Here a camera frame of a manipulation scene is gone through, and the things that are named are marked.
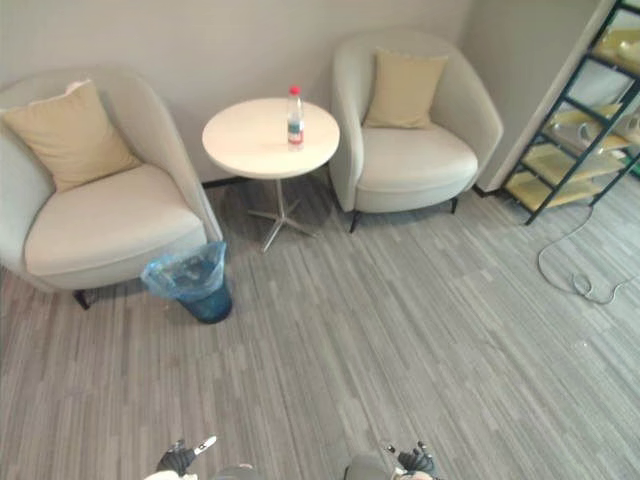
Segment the beige wall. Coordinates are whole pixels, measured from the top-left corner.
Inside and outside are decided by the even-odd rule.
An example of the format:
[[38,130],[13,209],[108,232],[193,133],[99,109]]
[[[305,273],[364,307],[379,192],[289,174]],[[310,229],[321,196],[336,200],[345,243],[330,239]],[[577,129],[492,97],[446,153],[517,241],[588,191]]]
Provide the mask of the beige wall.
[[478,0],[462,50],[504,122],[504,137],[477,185],[500,187],[566,82],[613,0]]
[[299,83],[327,106],[330,58],[354,32],[412,25],[457,42],[472,0],[1,0],[0,83],[66,66],[135,68],[165,98],[202,180],[200,135],[239,100]]

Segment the cable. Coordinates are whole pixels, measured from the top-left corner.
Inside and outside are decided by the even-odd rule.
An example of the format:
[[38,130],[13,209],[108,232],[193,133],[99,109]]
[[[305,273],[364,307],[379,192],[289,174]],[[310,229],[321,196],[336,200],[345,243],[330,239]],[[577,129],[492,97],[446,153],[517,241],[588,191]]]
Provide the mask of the cable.
[[564,235],[563,237],[560,237],[557,240],[554,240],[549,245],[547,245],[542,250],[540,250],[540,252],[538,253],[538,271],[540,272],[540,275],[542,275],[542,277],[546,280],[546,282],[549,285],[551,285],[552,287],[554,287],[557,290],[560,290],[561,292],[569,293],[569,294],[572,294],[572,295],[579,295],[579,296],[583,297],[585,300],[587,300],[589,302],[592,302],[592,303],[596,303],[598,305],[609,305],[609,304],[613,303],[614,300],[616,299],[616,294],[618,293],[618,289],[620,289],[620,287],[622,287],[622,286],[624,286],[624,285],[626,285],[628,283],[633,282],[636,278],[640,277],[640,274],[635,275],[635,276],[633,276],[631,278],[626,279],[623,282],[618,283],[615,287],[613,287],[613,290],[609,294],[609,298],[607,300],[598,300],[597,298],[593,298],[593,296],[591,295],[591,293],[593,292],[593,284],[591,283],[591,280],[589,279],[589,277],[586,274],[584,274],[584,273],[577,273],[577,274],[576,273],[572,273],[571,274],[571,286],[573,287],[573,290],[568,290],[566,288],[563,288],[563,287],[553,283],[549,279],[547,274],[544,272],[544,269],[542,268],[542,256],[544,255],[544,253],[549,248],[554,246],[555,244],[561,242],[562,240],[566,240],[567,238],[572,237],[573,235],[578,233],[580,230],[582,230],[587,225],[589,220],[591,220],[592,215],[593,215],[593,207],[589,206],[589,215],[587,215],[587,218],[586,218],[586,220],[584,222],[582,222],[578,227],[573,229],[572,232]]

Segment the table leg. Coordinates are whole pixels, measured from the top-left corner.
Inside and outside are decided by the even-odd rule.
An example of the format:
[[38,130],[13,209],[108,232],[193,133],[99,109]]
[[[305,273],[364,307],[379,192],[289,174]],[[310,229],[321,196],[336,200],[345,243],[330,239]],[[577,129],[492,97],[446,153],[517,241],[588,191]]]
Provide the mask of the table leg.
[[282,194],[282,180],[280,179],[276,180],[276,198],[278,202],[277,213],[260,212],[257,210],[249,210],[248,212],[249,215],[254,215],[256,217],[261,217],[261,218],[267,218],[269,220],[274,221],[274,224],[271,227],[271,230],[269,230],[269,233],[267,234],[264,240],[264,243],[262,244],[263,252],[267,251],[267,249],[271,246],[271,243],[273,243],[273,240],[278,235],[278,232],[280,231],[280,229],[285,225],[288,225],[302,233],[306,233],[307,235],[315,237],[314,232],[312,232],[307,227],[299,224],[298,222],[296,222],[295,220],[291,219],[288,216],[300,204],[300,200],[296,200],[288,207],[285,205],[284,195]]

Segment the plastic bottle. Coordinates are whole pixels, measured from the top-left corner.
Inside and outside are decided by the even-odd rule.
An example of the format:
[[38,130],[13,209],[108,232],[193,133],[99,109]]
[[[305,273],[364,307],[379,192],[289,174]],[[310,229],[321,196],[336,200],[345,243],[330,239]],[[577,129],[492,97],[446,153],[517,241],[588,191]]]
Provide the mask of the plastic bottle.
[[297,85],[289,88],[289,100],[287,105],[287,139],[289,150],[302,150],[304,145],[304,112],[300,87]]

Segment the white armchair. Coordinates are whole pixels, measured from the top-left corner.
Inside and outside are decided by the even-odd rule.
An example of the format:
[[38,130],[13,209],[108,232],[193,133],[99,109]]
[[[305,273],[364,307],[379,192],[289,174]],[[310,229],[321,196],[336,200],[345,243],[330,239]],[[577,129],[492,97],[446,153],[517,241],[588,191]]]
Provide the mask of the white armchair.
[[[377,48],[423,57],[448,56],[431,107],[428,130],[363,128],[373,95]],[[397,212],[453,200],[469,189],[503,132],[482,81],[448,42],[412,30],[360,35],[343,43],[333,61],[332,113],[341,127],[329,164],[340,206]]]
[[158,255],[222,239],[167,108],[131,71],[31,77],[0,92],[0,115],[86,78],[142,166],[57,193],[34,153],[0,122],[0,262],[42,290],[73,290],[84,308],[84,289],[135,278]]

